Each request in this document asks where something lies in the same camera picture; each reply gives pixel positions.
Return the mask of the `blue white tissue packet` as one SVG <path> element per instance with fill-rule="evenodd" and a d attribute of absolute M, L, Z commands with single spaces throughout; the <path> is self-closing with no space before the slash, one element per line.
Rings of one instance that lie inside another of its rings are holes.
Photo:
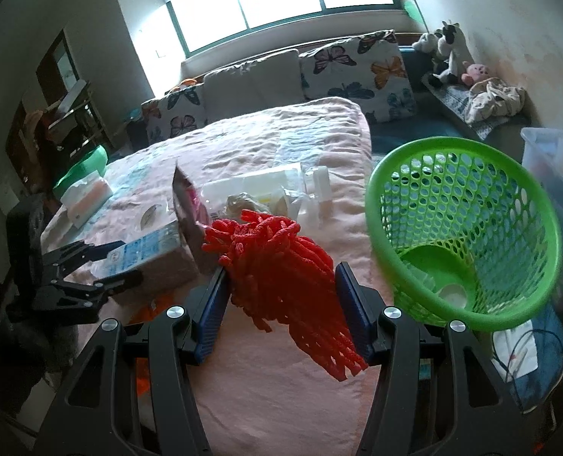
<path fill-rule="evenodd" d="M 182 286 L 199 274 L 179 224 L 174 221 L 110 251 L 93 267 L 93 275 L 97 278 L 130 271 L 142 274 L 138 289 L 144 293 L 158 293 Z"/>

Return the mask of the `pink tissue box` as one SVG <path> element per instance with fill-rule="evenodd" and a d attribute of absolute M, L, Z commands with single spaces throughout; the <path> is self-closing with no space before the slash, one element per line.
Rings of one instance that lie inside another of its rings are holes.
<path fill-rule="evenodd" d="M 61 197 L 61 203 L 70 223 L 81 228 L 111 196 L 108 182 L 98 171 L 93 171 L 72 183 Z"/>

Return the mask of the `round clear lid with label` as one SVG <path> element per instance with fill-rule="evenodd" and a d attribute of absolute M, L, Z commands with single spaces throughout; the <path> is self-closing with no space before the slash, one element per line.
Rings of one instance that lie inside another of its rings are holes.
<path fill-rule="evenodd" d="M 153 204 L 142 211 L 137 221 L 137 228 L 140 232 L 150 230 L 165 214 L 165 208 L 161 204 Z"/>

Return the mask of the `green plastic basin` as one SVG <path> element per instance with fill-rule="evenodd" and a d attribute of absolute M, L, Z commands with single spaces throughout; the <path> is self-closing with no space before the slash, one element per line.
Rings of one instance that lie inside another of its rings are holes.
<path fill-rule="evenodd" d="M 60 200 L 73 183 L 85 178 L 92 172 L 96 171 L 103 176 L 108 164 L 108 153 L 105 148 L 100 145 L 94 150 L 86 154 L 80 161 L 75 163 L 68 172 L 59 179 L 53 188 L 54 196 Z"/>

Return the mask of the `dark wooden shelf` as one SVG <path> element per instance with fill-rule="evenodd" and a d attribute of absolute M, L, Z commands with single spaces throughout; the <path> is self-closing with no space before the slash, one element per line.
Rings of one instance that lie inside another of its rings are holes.
<path fill-rule="evenodd" d="M 5 141 L 5 153 L 27 193 L 51 190 L 96 147 L 112 148 L 92 84 L 79 76 L 63 32 L 40 60 L 35 78 L 41 96 L 25 94 Z"/>

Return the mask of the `pink snack bag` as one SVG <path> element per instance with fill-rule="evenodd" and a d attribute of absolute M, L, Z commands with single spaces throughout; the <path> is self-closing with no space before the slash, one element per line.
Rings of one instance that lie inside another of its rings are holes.
<path fill-rule="evenodd" d="M 212 274 L 218 265 L 218 257 L 202 249 L 205 224 L 198 219 L 198 216 L 203 213 L 200 209 L 201 203 L 195 202 L 196 190 L 179 166 L 174 167 L 172 194 L 180 233 L 191 250 L 196 266 L 201 274 Z"/>

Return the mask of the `green plastic mesh basket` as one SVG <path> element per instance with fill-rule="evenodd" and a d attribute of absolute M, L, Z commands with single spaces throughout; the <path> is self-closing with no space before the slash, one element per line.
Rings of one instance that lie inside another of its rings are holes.
<path fill-rule="evenodd" d="M 536 316 L 557 285 L 552 201 L 487 144 L 430 137 L 394 149 L 371 174 L 365 213 L 395 305 L 420 322 L 503 331 Z"/>

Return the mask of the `left butterfly cushion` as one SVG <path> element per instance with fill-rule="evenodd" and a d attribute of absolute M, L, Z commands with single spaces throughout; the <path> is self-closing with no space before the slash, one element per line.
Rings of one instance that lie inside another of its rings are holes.
<path fill-rule="evenodd" d="M 202 89 L 203 84 L 195 84 L 141 104 L 150 145 L 207 125 Z"/>

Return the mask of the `butterfly cushion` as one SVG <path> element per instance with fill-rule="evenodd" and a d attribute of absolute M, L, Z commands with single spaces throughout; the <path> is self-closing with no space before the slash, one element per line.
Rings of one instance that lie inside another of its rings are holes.
<path fill-rule="evenodd" d="M 195 84 L 141 104 L 150 145 L 207 125 L 202 89 L 203 84 Z"/>
<path fill-rule="evenodd" d="M 408 119 L 416 100 L 393 30 L 351 36 L 299 55 L 305 98 L 341 97 L 370 125 Z"/>

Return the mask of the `clear plastic bag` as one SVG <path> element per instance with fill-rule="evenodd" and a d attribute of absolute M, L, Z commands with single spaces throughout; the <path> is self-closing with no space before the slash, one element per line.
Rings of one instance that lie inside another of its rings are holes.
<path fill-rule="evenodd" d="M 290 163 L 211 181 L 201 187 L 200 199 L 212 219 L 240 220 L 242 210 L 251 210 L 314 222 L 319 217 L 314 168 Z"/>

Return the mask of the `pink blanket table cover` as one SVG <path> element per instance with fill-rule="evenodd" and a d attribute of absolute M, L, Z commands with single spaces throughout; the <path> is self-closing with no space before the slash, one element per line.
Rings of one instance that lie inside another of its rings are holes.
<path fill-rule="evenodd" d="M 378 371 L 354 363 L 333 287 L 345 261 L 359 283 L 390 296 L 367 234 L 365 191 L 373 165 L 361 108 L 341 97 L 222 119 L 115 161 L 115 194 L 81 228 L 57 215 L 54 249 L 83 240 L 130 241 L 147 207 L 172 198 L 183 170 L 196 185 L 287 163 L 324 166 L 332 199 L 305 217 L 223 218 L 213 255 L 230 269 L 231 302 L 212 354 L 190 369 L 207 439 L 218 455 L 353 455 Z"/>

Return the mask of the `white middle cushion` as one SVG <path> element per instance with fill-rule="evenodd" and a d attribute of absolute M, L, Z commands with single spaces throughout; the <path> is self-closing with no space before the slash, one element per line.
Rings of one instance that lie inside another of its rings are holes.
<path fill-rule="evenodd" d="M 296 48 L 209 72 L 203 80 L 209 122 L 305 101 Z"/>

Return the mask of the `crumpled cream cloth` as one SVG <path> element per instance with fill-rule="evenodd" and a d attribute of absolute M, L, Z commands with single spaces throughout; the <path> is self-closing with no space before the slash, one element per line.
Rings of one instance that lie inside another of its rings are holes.
<path fill-rule="evenodd" d="M 523 87 L 506 84 L 499 77 L 491 77 L 473 84 L 464 113 L 467 124 L 483 122 L 490 117 L 516 116 L 526 103 Z"/>

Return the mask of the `pink pig plush toy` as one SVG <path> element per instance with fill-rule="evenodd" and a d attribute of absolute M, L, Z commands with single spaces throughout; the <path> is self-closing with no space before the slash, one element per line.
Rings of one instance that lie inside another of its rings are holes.
<path fill-rule="evenodd" d="M 484 64 L 463 62 L 465 71 L 461 75 L 461 81 L 466 87 L 473 87 L 477 82 L 488 79 L 491 70 Z"/>

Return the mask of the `right butterfly cushion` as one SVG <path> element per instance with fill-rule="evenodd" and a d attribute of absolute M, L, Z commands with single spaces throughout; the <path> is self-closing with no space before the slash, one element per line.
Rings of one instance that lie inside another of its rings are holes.
<path fill-rule="evenodd" d="M 299 55 L 305 98 L 341 97 L 370 125 L 408 119 L 416 100 L 393 30 L 351 36 Z"/>

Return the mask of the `cow plush toy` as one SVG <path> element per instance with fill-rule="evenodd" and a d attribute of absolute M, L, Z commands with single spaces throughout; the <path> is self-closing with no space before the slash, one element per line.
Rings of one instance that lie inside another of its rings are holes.
<path fill-rule="evenodd" d="M 448 68 L 429 76 L 428 84 L 435 89 L 441 89 L 447 84 L 458 84 L 467 67 L 473 62 L 466 37 L 458 23 L 443 21 L 441 33 L 437 45 L 438 54 L 448 60 Z"/>

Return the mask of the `white plush toy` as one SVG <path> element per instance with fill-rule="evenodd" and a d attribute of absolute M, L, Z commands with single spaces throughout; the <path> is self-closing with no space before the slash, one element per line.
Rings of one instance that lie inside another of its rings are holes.
<path fill-rule="evenodd" d="M 424 33 L 419 36 L 419 39 L 416 42 L 412 43 L 411 47 L 416 52 L 432 55 L 438 51 L 439 38 L 440 36 L 436 33 Z"/>

